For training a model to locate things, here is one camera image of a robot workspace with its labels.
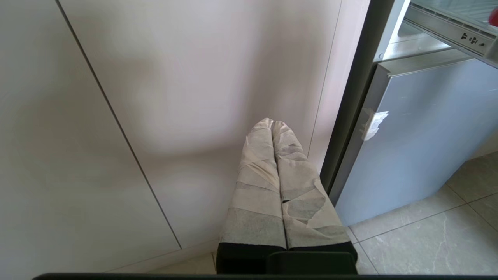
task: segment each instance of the baseboard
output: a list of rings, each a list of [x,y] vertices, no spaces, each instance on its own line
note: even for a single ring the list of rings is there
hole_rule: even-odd
[[[181,249],[152,259],[111,270],[108,271],[108,273],[146,273],[161,267],[191,259],[193,257],[215,252],[217,247],[218,240],[208,241],[190,248]]]

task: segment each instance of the freezer drawer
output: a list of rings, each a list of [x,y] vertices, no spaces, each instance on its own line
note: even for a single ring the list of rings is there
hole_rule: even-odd
[[[405,21],[498,68],[498,28],[488,24],[497,6],[498,0],[414,0]]]
[[[343,224],[438,191],[497,129],[497,93],[498,70],[455,49],[379,63],[332,186]]]

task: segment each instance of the open refrigerator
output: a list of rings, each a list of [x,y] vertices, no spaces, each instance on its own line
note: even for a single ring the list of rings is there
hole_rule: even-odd
[[[320,175],[345,225],[434,194],[498,129],[497,7],[371,1]]]

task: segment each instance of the gray floor tile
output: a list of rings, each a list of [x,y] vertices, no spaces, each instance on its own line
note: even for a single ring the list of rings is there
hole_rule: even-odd
[[[446,182],[466,202],[498,192],[498,152],[466,161]]]
[[[363,251],[360,244],[356,243],[354,244],[354,246],[356,252],[358,252],[358,261],[356,262],[356,269],[358,270],[358,274],[377,274],[377,271]]]
[[[469,205],[498,230],[498,193],[471,202]]]
[[[213,256],[205,254],[174,265],[150,271],[151,274],[216,274]]]
[[[380,274],[498,275],[498,232],[468,205],[360,244]]]
[[[355,235],[353,234],[353,232],[349,227],[346,227],[346,233],[348,234],[348,237],[349,239],[351,239],[351,242],[353,242],[353,244],[358,242],[358,240],[356,239]]]
[[[362,241],[463,205],[464,203],[455,192],[444,185],[436,194],[428,198],[359,222],[350,227],[358,240]]]

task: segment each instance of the red object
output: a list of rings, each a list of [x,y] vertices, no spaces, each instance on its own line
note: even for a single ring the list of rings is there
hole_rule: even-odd
[[[498,26],[498,7],[491,12],[488,21],[492,26]]]

